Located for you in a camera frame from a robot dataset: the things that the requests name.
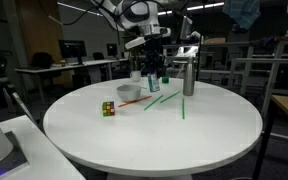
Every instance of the white bowl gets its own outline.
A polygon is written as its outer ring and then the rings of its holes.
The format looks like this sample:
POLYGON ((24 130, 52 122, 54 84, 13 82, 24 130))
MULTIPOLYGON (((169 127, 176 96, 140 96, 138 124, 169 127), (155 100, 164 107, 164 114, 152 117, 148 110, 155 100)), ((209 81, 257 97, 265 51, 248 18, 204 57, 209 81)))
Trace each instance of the white bowl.
POLYGON ((123 85, 118 88, 117 95, 122 99, 124 102, 134 101, 141 95, 141 86, 137 85, 123 85))

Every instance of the green chopstick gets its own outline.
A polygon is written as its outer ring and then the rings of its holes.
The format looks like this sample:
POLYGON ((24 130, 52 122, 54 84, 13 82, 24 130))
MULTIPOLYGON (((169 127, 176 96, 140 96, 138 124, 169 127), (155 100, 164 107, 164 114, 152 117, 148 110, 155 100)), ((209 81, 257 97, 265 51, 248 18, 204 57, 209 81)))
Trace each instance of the green chopstick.
POLYGON ((161 95, 159 98, 157 98, 155 101, 153 101, 151 104, 149 104, 148 106, 146 106, 146 108, 144 109, 144 111, 148 108, 150 108, 153 104, 155 104, 158 100, 160 100, 163 97, 163 95, 161 95))
POLYGON ((175 93, 175 94, 173 94, 173 95, 170 95, 170 96, 169 96, 169 97, 167 97, 166 99, 162 100, 160 103, 163 103, 163 102, 165 102, 165 101, 167 101, 167 100, 171 99, 172 97, 174 97, 174 96, 178 95, 178 93, 180 93, 180 91, 179 91, 179 92, 177 92, 177 93, 175 93))
POLYGON ((182 100, 182 119, 185 119, 185 106, 184 106, 184 98, 182 100))

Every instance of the office room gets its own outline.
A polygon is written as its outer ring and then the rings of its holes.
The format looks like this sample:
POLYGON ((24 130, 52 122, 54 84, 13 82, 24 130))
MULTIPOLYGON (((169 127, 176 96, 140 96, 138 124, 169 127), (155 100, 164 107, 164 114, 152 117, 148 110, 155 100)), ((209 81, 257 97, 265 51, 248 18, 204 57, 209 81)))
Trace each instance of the office room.
POLYGON ((288 1, 0 0, 0 179, 288 180, 288 1))

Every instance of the computer monitor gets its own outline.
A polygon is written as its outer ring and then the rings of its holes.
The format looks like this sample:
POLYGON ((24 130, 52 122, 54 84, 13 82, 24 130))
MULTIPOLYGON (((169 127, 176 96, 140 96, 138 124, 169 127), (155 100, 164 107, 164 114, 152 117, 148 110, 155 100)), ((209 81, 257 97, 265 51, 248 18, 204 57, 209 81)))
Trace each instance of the computer monitor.
POLYGON ((187 40, 189 38, 189 35, 191 35, 192 24, 193 24, 193 21, 190 18, 184 16, 180 39, 187 40))
POLYGON ((107 48, 107 55, 108 56, 113 56, 114 58, 117 59, 117 44, 106 44, 107 48))
POLYGON ((77 65, 83 65, 82 57, 86 56, 84 41, 58 40, 58 43, 63 58, 77 57, 77 65))

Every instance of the white round table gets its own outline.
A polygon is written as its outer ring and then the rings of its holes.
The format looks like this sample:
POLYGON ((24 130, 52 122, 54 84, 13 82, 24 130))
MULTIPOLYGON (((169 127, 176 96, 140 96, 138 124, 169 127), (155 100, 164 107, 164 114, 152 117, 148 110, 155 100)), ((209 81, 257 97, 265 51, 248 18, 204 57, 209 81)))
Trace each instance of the white round table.
POLYGON ((78 89, 48 109, 45 133, 65 156, 85 166, 168 180, 190 179, 184 175, 231 163, 259 139, 263 124, 257 109, 241 96, 206 83, 195 83, 194 96, 180 93, 144 111, 160 95, 164 99, 182 92, 183 80, 160 85, 159 92, 151 93, 147 78, 142 78, 138 83, 122 79, 78 89), (123 102, 116 88, 123 84, 147 87, 141 96, 152 98, 118 108, 123 102), (115 102, 115 116, 103 117, 105 101, 115 102))

